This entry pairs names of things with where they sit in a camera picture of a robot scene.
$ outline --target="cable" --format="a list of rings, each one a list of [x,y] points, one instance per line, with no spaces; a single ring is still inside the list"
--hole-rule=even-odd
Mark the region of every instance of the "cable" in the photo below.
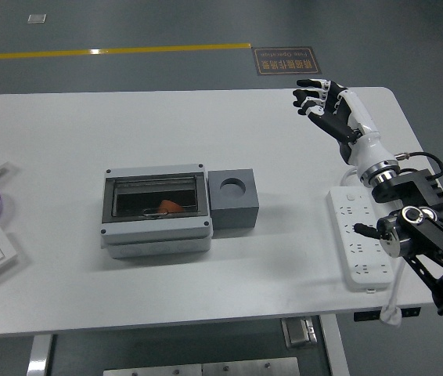
[[[438,172],[435,175],[432,175],[431,176],[432,179],[438,179],[441,176],[443,176],[443,163],[439,158],[437,158],[435,155],[428,153],[426,151],[413,151],[412,153],[408,153],[409,157],[415,157],[416,155],[423,155],[424,157],[429,157],[430,159],[434,160],[435,163],[438,164],[440,172]]]
[[[357,168],[356,167],[352,167],[349,168],[344,175],[341,177],[340,180],[340,186],[347,186],[347,179],[349,176],[355,175],[357,173]]]
[[[381,307],[380,312],[380,321],[394,327],[400,327],[402,322],[402,312],[401,309],[397,307],[397,293],[399,290],[399,284],[401,284],[404,266],[405,260],[401,258],[397,265],[394,281],[392,282],[392,292],[388,299],[388,304]]]
[[[418,172],[418,170],[416,168],[403,168],[399,171],[400,174],[404,174],[405,172]]]

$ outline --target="circular hole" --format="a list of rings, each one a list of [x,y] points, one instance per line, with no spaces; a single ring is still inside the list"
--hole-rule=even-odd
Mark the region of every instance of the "circular hole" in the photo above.
[[[221,182],[220,185],[221,194],[231,197],[239,198],[246,193],[246,186],[242,180],[236,178],[228,178]]]

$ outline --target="white cable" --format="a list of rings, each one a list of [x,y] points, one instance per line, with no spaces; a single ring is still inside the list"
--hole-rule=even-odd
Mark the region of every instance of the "white cable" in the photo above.
[[[404,266],[405,261],[401,258],[397,265],[397,271],[395,272],[394,282],[392,283],[392,292],[388,299],[388,304],[381,307],[380,312],[380,321],[395,327],[400,327],[402,322],[402,312],[401,309],[397,307],[397,293],[399,290],[399,284],[401,284]]]
[[[355,175],[357,173],[357,168],[352,167],[347,170],[347,172],[344,173],[344,175],[341,177],[340,186],[347,186],[347,179],[349,176]]]

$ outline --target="gray square block with hole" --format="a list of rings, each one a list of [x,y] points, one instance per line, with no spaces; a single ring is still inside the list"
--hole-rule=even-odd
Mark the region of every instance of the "gray square block with hole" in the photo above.
[[[207,184],[213,230],[254,227],[260,205],[252,169],[209,171]]]

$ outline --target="yellow floor line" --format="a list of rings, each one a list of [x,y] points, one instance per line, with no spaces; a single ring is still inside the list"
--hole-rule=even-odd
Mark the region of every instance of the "yellow floor line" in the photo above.
[[[250,49],[250,43],[225,43],[218,45],[162,45],[156,47],[130,47],[124,49],[68,49],[64,51],[0,53],[0,59],[26,59],[32,57],[110,55],[114,53],[201,51],[208,49]]]

